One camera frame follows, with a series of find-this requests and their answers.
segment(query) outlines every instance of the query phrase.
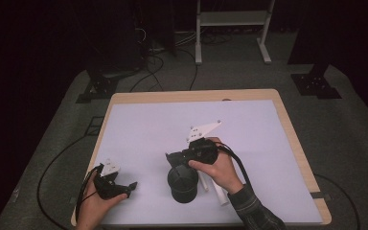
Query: dark background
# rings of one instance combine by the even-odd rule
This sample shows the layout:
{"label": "dark background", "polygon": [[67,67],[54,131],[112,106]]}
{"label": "dark background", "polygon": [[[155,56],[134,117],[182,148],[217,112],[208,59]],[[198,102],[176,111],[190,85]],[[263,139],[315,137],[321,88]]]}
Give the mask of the dark background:
{"label": "dark background", "polygon": [[[138,2],[131,2],[136,8]],[[149,2],[153,8],[144,15],[163,6],[172,9],[165,16],[177,30],[195,28],[196,1]],[[204,0],[203,9],[215,3]],[[260,9],[265,1],[232,1],[222,9],[245,6]],[[97,19],[86,0],[0,1],[0,213],[70,83],[95,54],[93,45],[105,43],[98,26],[105,22]],[[154,26],[160,18],[152,20]],[[313,63],[324,44],[333,47],[330,63],[368,105],[368,1],[277,0],[270,30],[296,29],[289,63]],[[156,28],[154,37],[159,33]]]}

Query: floor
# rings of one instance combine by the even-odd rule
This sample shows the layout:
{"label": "floor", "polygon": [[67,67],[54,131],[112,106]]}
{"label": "floor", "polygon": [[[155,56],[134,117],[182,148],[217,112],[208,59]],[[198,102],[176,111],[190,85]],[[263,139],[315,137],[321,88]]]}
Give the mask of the floor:
{"label": "floor", "polygon": [[[326,226],[289,229],[368,229],[368,108],[349,79],[332,66],[325,78],[341,99],[301,96],[290,75],[308,73],[311,66],[287,65],[296,34],[268,35],[271,64],[264,64],[256,36],[223,35],[220,38],[227,42],[203,45],[199,66],[194,45],[181,46],[176,56],[150,57],[148,67],[154,75],[143,70],[122,79],[116,92],[276,89],[333,216]],[[18,183],[17,195],[0,217],[0,229],[56,229],[39,206],[59,228],[72,228],[70,218],[97,140],[95,134],[84,133],[91,121],[95,125],[101,120],[109,103],[76,103],[88,83],[83,71],[70,85]]]}

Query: sleeve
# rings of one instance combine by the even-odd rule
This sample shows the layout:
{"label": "sleeve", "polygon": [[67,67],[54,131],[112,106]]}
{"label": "sleeve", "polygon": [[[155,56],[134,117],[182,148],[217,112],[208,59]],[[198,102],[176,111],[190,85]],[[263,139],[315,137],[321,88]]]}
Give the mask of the sleeve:
{"label": "sleeve", "polygon": [[228,197],[246,229],[286,229],[283,221],[263,206],[250,186],[244,185],[243,189]]}

